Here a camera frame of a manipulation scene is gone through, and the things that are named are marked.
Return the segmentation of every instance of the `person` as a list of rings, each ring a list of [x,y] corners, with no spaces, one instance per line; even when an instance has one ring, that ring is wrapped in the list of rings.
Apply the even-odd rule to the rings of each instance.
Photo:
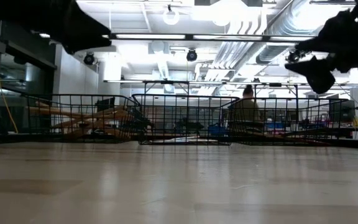
[[[242,92],[242,99],[235,102],[234,121],[261,121],[258,104],[254,99],[252,85],[247,85]]]

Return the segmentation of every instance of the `wooden floor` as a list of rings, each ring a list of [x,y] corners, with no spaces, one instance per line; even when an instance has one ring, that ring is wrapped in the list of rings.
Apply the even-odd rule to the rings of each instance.
[[[358,150],[0,145],[0,223],[358,224]]]

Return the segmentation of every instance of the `ceiling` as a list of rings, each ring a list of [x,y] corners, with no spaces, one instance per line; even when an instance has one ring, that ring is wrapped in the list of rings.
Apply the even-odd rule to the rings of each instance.
[[[195,0],[77,2],[82,10],[109,27],[113,33],[315,35],[327,18],[349,8],[341,5],[312,5],[309,0],[293,0],[285,10],[283,8],[289,0],[266,0],[263,7],[247,7],[241,0],[211,1],[210,6],[199,6],[200,2]],[[164,15],[168,4],[179,15],[174,25],[169,24],[173,22],[173,12]],[[232,22],[222,26],[227,17]],[[167,78],[251,82],[254,78],[259,78],[261,82],[306,82],[304,77],[283,67],[291,45],[164,41],[163,54],[160,55],[152,47],[152,41],[148,40],[115,40],[112,44],[115,48],[111,52],[119,56],[121,77],[125,80]],[[198,54],[195,62],[186,60],[189,49],[195,49]],[[106,60],[108,54],[96,53],[95,56],[99,61],[109,63]],[[313,55],[326,56],[313,52],[308,57]],[[338,83],[358,83],[358,78],[352,77],[351,73],[335,73],[335,76]],[[243,87],[237,85],[226,90],[218,86],[210,88],[198,85],[192,87],[192,94],[241,95]],[[140,87],[122,84],[121,88]],[[155,85],[154,88],[156,92],[169,92],[162,85]],[[261,93],[268,95],[270,91],[262,90]]]

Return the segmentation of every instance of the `security camera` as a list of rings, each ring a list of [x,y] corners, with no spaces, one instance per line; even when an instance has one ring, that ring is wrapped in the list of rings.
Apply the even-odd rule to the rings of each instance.
[[[94,65],[96,64],[97,59],[94,57],[94,53],[93,52],[87,52],[85,57],[84,57],[84,63],[85,65]]]
[[[186,57],[188,62],[194,62],[195,60],[197,60],[197,53],[195,49],[190,49],[189,52],[187,53],[187,57]]]

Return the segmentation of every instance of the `metal cage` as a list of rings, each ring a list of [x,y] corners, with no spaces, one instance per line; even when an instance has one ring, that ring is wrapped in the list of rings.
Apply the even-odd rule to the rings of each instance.
[[[139,104],[144,130],[139,144],[230,145],[230,106],[236,97],[195,95],[132,96]]]
[[[27,95],[28,133],[45,141],[130,141],[137,103],[120,95]]]
[[[231,107],[228,129],[243,144],[324,146],[358,132],[356,110],[343,99],[241,99]]]

